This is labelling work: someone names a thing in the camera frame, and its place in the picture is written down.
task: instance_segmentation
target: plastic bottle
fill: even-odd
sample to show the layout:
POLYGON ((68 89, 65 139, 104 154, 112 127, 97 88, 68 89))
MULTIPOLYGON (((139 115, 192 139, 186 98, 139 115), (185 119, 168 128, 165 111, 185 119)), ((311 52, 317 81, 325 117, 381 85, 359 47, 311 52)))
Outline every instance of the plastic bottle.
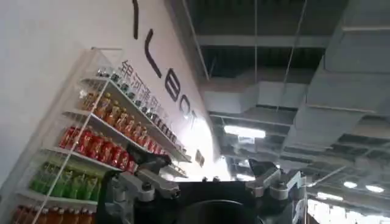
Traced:
POLYGON ((66 212, 63 215, 63 221, 62 221, 61 224, 69 224, 69 223, 71 223, 71 221, 73 219, 73 216, 74 216, 74 209, 73 208, 67 209, 66 212))
POLYGON ((47 208, 42 209, 42 213, 39 215, 39 218, 38 218, 36 223, 37 224, 47 224, 48 212, 49 212, 49 210, 47 208))

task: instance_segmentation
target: black lettering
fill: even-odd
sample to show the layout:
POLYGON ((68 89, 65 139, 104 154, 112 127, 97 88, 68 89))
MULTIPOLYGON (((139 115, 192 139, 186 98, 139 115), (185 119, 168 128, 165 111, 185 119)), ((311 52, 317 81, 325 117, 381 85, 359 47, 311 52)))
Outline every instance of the black lettering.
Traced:
POLYGON ((165 77, 165 88, 171 96, 172 100, 176 102, 180 94, 180 82, 175 72, 171 68, 168 70, 168 73, 165 77))
POLYGON ((157 67, 156 62, 154 62, 154 59, 152 58, 151 53, 149 52, 149 45, 151 43, 152 37, 153 37, 153 29, 150 29, 149 33, 147 34, 146 40, 145 40, 145 55, 146 55, 146 58, 147 58, 149 64, 151 64, 154 72, 156 72, 158 78, 161 78, 163 75, 162 75, 160 69, 157 67))
POLYGON ((138 7, 138 0, 133 0, 134 21, 133 21, 133 35, 134 39, 138 40, 138 24, 140 18, 140 8, 138 7))
POLYGON ((188 100, 185 94, 183 94, 182 98, 180 98, 179 109, 181 112, 183 112, 184 116, 188 117, 188 114, 190 113, 191 105, 190 105, 190 101, 188 100))

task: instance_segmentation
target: display shelf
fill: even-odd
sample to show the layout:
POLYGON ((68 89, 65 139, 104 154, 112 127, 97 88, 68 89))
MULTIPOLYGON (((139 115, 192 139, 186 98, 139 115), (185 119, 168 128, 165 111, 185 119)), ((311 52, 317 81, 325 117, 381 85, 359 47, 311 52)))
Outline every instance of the display shelf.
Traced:
MULTIPOLYGON (((57 153, 62 153, 62 154, 68 154, 70 151, 68 149, 63 149, 63 148, 60 148, 60 147, 53 147, 53 148, 47 148, 45 150, 48 150, 48 151, 53 151, 53 152, 57 152, 57 153)), ((81 155, 80 153, 77 153, 77 152, 71 152, 72 156, 75 156, 83 161, 87 161, 89 163, 92 163, 94 165, 97 165, 99 167, 103 167, 103 168, 106 168, 106 169, 110 169, 110 170, 121 170, 117 167, 113 167, 113 166, 110 166, 106 163, 102 163, 98 160, 95 160, 95 159, 91 159, 87 156, 84 156, 84 155, 81 155)), ((187 178, 187 176, 184 174, 184 173, 181 173, 180 171, 176 170, 174 168, 173 165, 169 165, 169 166, 166 166, 164 168, 162 168, 162 170, 164 172, 167 172, 167 173, 170 173, 172 174, 173 176, 176 176, 176 177, 184 177, 184 178, 187 178)))
POLYGON ((83 82, 108 82, 105 89, 106 92, 112 95, 112 99, 119 102, 122 107, 135 117, 137 122, 141 122, 146 126, 148 135, 154 138, 159 144, 165 148, 179 162, 191 163, 191 158, 176 148, 176 145, 165 136, 165 134, 130 100, 120 88, 110 79, 103 77, 89 77, 82 80, 83 82))
MULTIPOLYGON (((34 192, 32 190, 18 191, 17 194, 36 201, 44 201, 46 198, 46 195, 43 195, 38 192, 34 192)), ((71 199, 71 198, 48 197, 48 201, 63 203, 63 204, 66 203, 67 205, 94 205, 94 206, 98 205, 97 201, 78 200, 78 199, 71 199)))
MULTIPOLYGON (((62 154, 68 154, 70 151, 68 149, 63 149, 63 148, 60 148, 60 147, 53 147, 53 148, 48 148, 46 150, 49 150, 49 151, 53 151, 53 152, 59 152, 59 153, 62 153, 62 154)), ((87 156, 84 156, 84 155, 81 155, 80 153, 77 153, 77 152, 71 152, 72 156, 75 156, 75 157, 78 157, 80 159, 82 159, 83 161, 88 161, 89 163, 93 163, 97 166, 100 166, 100 167, 104 167, 106 169, 110 169, 110 170, 121 170, 117 167, 113 167, 113 166, 110 166, 106 163, 102 163, 98 160, 95 160, 95 159, 91 159, 87 156)))

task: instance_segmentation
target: pipe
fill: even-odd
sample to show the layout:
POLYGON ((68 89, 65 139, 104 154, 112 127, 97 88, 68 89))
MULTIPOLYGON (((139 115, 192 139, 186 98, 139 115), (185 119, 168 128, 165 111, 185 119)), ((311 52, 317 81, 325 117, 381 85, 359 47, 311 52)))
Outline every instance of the pipe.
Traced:
POLYGON ((257 83, 257 0, 255 0, 255 83, 257 83))
POLYGON ((188 19, 188 24, 190 25, 190 28, 191 28, 191 33, 193 35, 193 40, 195 42, 196 50, 197 50, 197 53, 199 54, 200 62, 202 63, 202 67, 203 67, 204 73, 206 75, 206 79, 207 79, 207 81, 210 81, 210 76, 208 75, 208 72, 207 72, 207 67, 205 64, 205 60, 203 58, 202 50, 200 49, 199 43, 196 39, 196 32, 195 32, 195 28, 194 28, 194 25, 193 25, 193 22, 191 19, 190 11, 188 10, 187 2, 186 2, 186 0, 182 0, 182 2, 183 2, 185 14, 186 14, 187 19, 188 19))
POLYGON ((286 72, 285 72, 285 77, 283 79, 282 94, 279 97, 279 102, 278 102, 278 106, 276 107, 276 112, 278 112, 280 104, 281 104, 282 99, 283 99, 283 96, 285 95, 285 92, 286 92, 286 82, 287 82, 288 72, 290 71, 290 66, 291 66, 291 62, 293 60, 294 50, 295 50, 296 46, 298 45, 299 35, 300 35, 300 26, 301 26, 302 21, 303 21, 303 16, 305 15, 306 6, 307 6, 307 0, 305 0, 305 2, 303 3, 302 11, 300 13, 298 27, 297 27, 297 30, 295 32, 295 37, 294 37, 294 45, 291 48, 291 53, 290 53, 290 56, 288 58, 287 69, 286 69, 286 72))

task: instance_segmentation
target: bottle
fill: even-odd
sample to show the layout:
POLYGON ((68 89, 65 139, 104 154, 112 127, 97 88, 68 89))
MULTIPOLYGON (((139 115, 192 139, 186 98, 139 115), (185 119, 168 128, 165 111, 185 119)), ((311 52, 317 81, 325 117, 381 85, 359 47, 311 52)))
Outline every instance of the bottle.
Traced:
POLYGON ((127 151, 122 151, 121 155, 119 156, 118 168, 121 170, 126 170, 128 162, 129 154, 127 153, 127 151))
POLYGON ((103 119, 106 114, 106 109, 110 105, 111 102, 111 94, 105 93, 104 97, 102 97, 98 103, 97 108, 93 111, 93 113, 100 119, 103 119))
POLYGON ((87 148, 87 157, 91 159, 98 159, 99 153, 104 143, 103 133, 94 133, 92 135, 91 144, 88 145, 87 148))
POLYGON ((142 147, 146 147, 149 144, 148 139, 149 138, 147 137, 147 129, 146 127, 143 127, 139 137, 136 139, 136 143, 138 143, 138 145, 142 147))
POLYGON ((108 164, 117 167, 118 166, 118 160, 119 157, 121 156, 121 153, 123 151, 123 148, 121 145, 117 145, 112 148, 111 154, 110 154, 110 159, 108 160, 108 164))
POLYGON ((68 208, 63 214, 63 220, 61 224, 71 223, 73 216, 74 216, 74 208, 68 208))
POLYGON ((85 181, 85 174, 79 174, 77 177, 73 179, 71 184, 71 191, 69 193, 69 198, 77 199, 77 196, 81 190, 81 187, 85 181))
POLYGON ((114 127, 118 131, 120 131, 120 132, 123 131, 125 124, 126 124, 126 121, 127 121, 127 117, 129 117, 129 115, 127 114, 126 108, 122 108, 121 114, 119 115, 119 118, 118 118, 118 120, 116 120, 115 125, 114 125, 114 127))
POLYGON ((130 139, 133 140, 134 142, 136 142, 138 137, 141 134, 141 130, 142 130, 141 123, 138 122, 136 124, 135 128, 133 128, 133 130, 132 130, 132 134, 130 135, 130 139))
POLYGON ((39 218, 36 222, 36 224, 46 224, 48 219, 48 209, 44 208, 42 209, 42 213, 39 215, 39 218))
POLYGON ((32 221, 34 221, 35 215, 39 211, 39 206, 34 207, 33 209, 30 209, 29 212, 26 214, 26 218, 23 222, 23 224, 31 224, 32 221))
POLYGON ((128 138, 130 138, 131 135, 132 135, 132 130, 133 130, 134 123, 135 123, 135 121, 134 121, 134 116, 131 115, 131 116, 130 116, 130 119, 129 119, 129 121, 128 121, 128 123, 127 123, 126 126, 123 128, 123 134, 124 134, 126 137, 128 137, 128 138))
POLYGON ((119 103, 118 101, 114 101, 114 104, 110 112, 105 115, 104 121, 106 121, 109 125, 114 126, 118 115, 119 115, 119 103))
POLYGON ((107 163, 112 148, 113 148, 112 138, 106 138, 99 152, 99 156, 97 157, 97 160, 99 160, 102 163, 107 163))
POLYGON ((77 143, 74 151, 80 153, 81 155, 87 154, 86 151, 87 151, 88 144, 91 141, 91 138, 92 138, 92 127, 88 126, 81 134, 79 142, 77 143))
POLYGON ((93 224, 93 211, 89 210, 85 215, 81 215, 79 219, 79 224, 93 224))
POLYGON ((68 169, 64 170, 61 173, 59 179, 57 180, 57 182, 53 188, 53 191, 51 192, 51 196, 63 197, 64 192, 65 192, 65 187, 70 182, 72 175, 73 175, 72 170, 68 170, 68 169))
POLYGON ((75 131, 75 127, 74 126, 70 126, 68 127, 68 129, 66 129, 64 135, 62 136, 61 138, 61 141, 60 143, 58 144, 59 147, 65 149, 66 146, 68 145, 69 143, 69 140, 71 139, 72 135, 73 135, 73 132, 75 131))

